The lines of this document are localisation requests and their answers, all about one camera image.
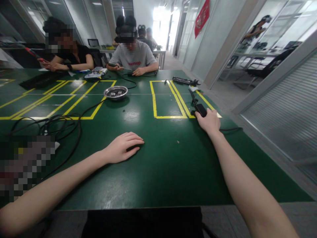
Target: red banner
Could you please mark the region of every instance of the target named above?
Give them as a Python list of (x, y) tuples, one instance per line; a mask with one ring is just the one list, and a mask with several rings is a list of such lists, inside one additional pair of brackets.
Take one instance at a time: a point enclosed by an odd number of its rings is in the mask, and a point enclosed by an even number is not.
[(195, 39), (209, 18), (210, 0), (206, 0), (195, 22)]

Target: hand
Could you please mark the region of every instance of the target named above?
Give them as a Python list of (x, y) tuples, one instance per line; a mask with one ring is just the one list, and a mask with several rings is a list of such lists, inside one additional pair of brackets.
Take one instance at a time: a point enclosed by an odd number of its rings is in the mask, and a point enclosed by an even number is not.
[(202, 117), (199, 112), (195, 112), (198, 123), (205, 132), (209, 135), (216, 134), (220, 129), (220, 120), (217, 116), (216, 110), (210, 110), (207, 108), (207, 116)]
[(124, 70), (124, 68), (121, 67), (120, 64), (117, 63), (116, 65), (117, 65), (117, 67), (114, 67), (114, 69), (115, 69), (116, 71), (122, 71), (122, 70)]
[(146, 68), (144, 67), (144, 68), (137, 68), (136, 70), (134, 70), (134, 72), (133, 72), (133, 76), (141, 76), (141, 75), (143, 75), (143, 74), (145, 74), (146, 73)]
[(118, 136), (106, 148), (98, 152), (103, 161), (102, 166), (108, 163), (119, 163), (127, 160), (133, 156), (140, 147), (134, 147), (128, 152), (126, 150), (137, 144), (144, 144), (144, 141), (133, 132), (126, 132)]
[(58, 64), (58, 63), (51, 64), (51, 71), (53, 72), (58, 70), (68, 70), (68, 69), (69, 68), (67, 67), (67, 65)]

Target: wire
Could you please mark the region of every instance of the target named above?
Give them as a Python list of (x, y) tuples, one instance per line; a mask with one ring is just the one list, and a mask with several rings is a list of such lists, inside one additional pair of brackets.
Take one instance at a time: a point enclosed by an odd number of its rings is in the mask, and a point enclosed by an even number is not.
[(233, 130), (239, 130), (243, 129), (242, 127), (235, 127), (235, 128), (230, 128), (230, 129), (219, 129), (219, 131), (233, 131)]

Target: metal bowl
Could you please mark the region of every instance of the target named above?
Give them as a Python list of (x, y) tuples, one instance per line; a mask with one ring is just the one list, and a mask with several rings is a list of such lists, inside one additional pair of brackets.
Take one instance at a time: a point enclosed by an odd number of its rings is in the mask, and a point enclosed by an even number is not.
[(118, 101), (125, 98), (126, 94), (128, 92), (128, 89), (124, 86), (113, 86), (110, 88), (107, 88), (103, 95), (110, 100)]

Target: printed text on t-shirt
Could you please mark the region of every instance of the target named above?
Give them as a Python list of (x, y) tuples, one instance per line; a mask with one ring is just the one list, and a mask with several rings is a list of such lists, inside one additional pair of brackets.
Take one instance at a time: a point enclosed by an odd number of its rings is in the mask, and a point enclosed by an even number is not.
[(141, 62), (139, 61), (139, 62), (133, 62), (133, 63), (129, 63), (129, 65), (130, 66), (133, 66), (133, 65), (140, 65), (141, 64)]

